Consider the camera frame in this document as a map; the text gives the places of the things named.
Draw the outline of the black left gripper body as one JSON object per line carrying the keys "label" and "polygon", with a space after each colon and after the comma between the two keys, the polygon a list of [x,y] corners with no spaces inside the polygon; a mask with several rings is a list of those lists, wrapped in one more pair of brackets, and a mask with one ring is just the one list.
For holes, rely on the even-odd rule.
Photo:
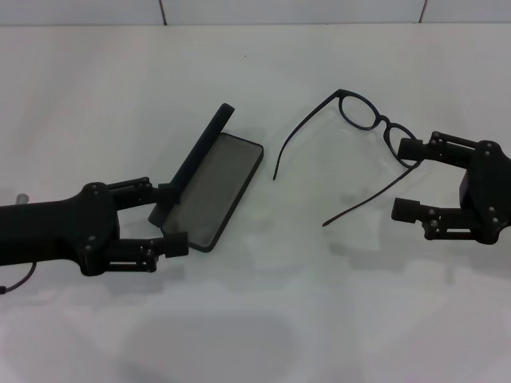
{"label": "black left gripper body", "polygon": [[1,208],[1,264],[69,260],[85,276],[106,272],[105,252],[120,238],[117,207],[106,184],[75,196]]}

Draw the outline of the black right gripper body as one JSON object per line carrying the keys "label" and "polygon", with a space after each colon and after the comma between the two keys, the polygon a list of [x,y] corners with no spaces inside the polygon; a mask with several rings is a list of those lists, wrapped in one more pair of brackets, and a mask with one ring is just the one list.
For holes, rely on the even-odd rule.
{"label": "black right gripper body", "polygon": [[477,143],[460,186],[460,205],[475,212],[479,243],[494,244],[510,226],[510,158],[499,144]]}

